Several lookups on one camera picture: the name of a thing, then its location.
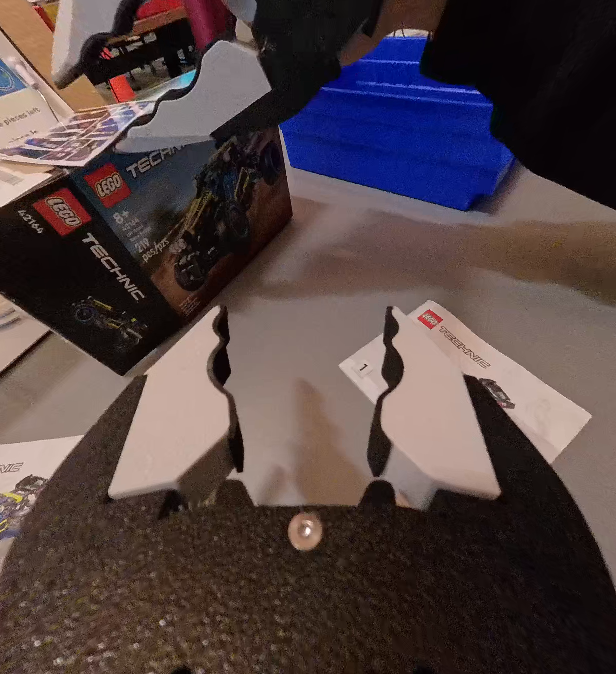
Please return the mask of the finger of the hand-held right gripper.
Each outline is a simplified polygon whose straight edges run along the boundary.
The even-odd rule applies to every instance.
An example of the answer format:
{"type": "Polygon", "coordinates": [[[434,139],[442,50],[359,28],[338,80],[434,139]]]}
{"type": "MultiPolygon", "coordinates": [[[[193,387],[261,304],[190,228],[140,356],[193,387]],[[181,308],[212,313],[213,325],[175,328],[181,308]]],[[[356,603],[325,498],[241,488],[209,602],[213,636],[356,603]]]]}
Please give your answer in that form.
{"type": "Polygon", "coordinates": [[[270,91],[256,48],[218,40],[201,57],[191,82],[161,94],[114,149],[138,154],[208,142],[217,129],[270,91]]]}
{"type": "Polygon", "coordinates": [[[70,86],[101,58],[108,41],[133,30],[140,1],[60,1],[55,23],[51,79],[70,86]]]}

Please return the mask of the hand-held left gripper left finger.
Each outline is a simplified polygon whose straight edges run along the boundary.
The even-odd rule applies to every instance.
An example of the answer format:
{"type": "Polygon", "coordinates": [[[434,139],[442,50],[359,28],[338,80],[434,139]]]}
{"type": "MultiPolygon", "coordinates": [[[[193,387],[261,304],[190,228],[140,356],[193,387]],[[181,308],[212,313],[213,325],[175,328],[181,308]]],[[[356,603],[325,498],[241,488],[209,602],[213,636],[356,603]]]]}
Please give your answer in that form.
{"type": "Polygon", "coordinates": [[[243,471],[243,434],[226,389],[229,343],[228,310],[218,305],[147,370],[110,499],[170,491],[195,506],[243,471]]]}

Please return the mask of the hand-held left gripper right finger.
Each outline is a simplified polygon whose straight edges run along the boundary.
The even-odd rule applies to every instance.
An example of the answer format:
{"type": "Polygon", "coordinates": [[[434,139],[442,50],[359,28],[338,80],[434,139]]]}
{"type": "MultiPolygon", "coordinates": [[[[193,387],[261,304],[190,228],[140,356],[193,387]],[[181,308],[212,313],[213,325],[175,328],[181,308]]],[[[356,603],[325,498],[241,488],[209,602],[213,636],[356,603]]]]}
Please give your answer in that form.
{"type": "Polygon", "coordinates": [[[501,488],[460,369],[399,308],[383,330],[366,458],[397,503],[424,510],[439,491],[493,501],[501,488]]]}

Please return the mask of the blue sticker sheet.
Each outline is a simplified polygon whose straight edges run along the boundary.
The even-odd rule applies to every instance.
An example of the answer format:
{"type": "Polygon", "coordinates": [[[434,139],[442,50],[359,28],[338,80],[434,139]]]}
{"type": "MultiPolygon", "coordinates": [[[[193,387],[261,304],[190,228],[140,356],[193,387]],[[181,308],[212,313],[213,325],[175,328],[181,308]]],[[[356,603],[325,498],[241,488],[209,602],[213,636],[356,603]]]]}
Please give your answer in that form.
{"type": "Polygon", "coordinates": [[[139,101],[90,108],[48,131],[0,149],[14,163],[81,167],[113,146],[129,127],[152,113],[155,102],[139,101]]]}

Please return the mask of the black toy car set box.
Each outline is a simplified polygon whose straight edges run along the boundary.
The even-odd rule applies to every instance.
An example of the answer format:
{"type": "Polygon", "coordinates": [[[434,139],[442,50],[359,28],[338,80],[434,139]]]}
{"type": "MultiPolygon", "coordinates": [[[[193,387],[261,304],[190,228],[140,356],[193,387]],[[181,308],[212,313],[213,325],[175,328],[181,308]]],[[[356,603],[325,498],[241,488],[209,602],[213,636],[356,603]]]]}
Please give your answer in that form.
{"type": "Polygon", "coordinates": [[[0,205],[0,294],[126,374],[200,317],[291,217],[278,126],[107,151],[0,205]]]}

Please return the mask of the person's right forearm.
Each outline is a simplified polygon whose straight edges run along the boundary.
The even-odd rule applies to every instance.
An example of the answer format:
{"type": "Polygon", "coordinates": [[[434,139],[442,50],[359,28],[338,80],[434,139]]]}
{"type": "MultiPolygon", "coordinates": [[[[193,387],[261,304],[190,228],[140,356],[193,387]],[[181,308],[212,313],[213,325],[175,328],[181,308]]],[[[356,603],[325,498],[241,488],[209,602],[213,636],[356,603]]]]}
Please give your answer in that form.
{"type": "Polygon", "coordinates": [[[532,173],[616,211],[616,1],[448,1],[420,70],[487,97],[532,173]]]}

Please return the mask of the wooden display board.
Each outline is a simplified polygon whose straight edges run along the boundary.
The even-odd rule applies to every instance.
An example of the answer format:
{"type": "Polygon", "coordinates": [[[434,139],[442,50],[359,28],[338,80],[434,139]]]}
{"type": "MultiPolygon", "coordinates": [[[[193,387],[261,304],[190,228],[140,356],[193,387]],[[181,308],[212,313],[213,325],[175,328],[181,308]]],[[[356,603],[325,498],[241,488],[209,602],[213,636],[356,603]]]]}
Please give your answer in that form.
{"type": "Polygon", "coordinates": [[[36,73],[75,112],[104,106],[86,77],[58,90],[51,79],[53,33],[28,1],[0,1],[0,29],[36,73]]]}

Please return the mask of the wooden background table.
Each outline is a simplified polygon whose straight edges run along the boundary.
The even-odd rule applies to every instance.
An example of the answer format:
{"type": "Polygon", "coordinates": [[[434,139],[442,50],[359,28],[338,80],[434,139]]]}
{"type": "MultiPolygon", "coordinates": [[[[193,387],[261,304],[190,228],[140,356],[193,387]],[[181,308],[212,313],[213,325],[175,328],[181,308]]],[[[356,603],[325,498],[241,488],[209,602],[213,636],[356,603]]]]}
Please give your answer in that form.
{"type": "Polygon", "coordinates": [[[85,70],[94,86],[111,89],[122,76],[133,91],[177,78],[194,68],[196,47],[185,8],[161,1],[164,12],[141,10],[129,34],[107,40],[104,52],[85,70]]]}

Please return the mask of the blue plastic bin with dividers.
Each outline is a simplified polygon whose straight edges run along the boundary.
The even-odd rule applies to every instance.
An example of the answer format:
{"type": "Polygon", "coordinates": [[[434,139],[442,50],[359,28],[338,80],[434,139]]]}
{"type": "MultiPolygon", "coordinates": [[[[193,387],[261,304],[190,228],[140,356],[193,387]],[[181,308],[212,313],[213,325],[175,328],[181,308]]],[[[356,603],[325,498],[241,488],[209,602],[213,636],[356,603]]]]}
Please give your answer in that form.
{"type": "Polygon", "coordinates": [[[477,90],[425,77],[427,38],[386,37],[281,124],[293,168],[469,210],[514,163],[477,90]]]}

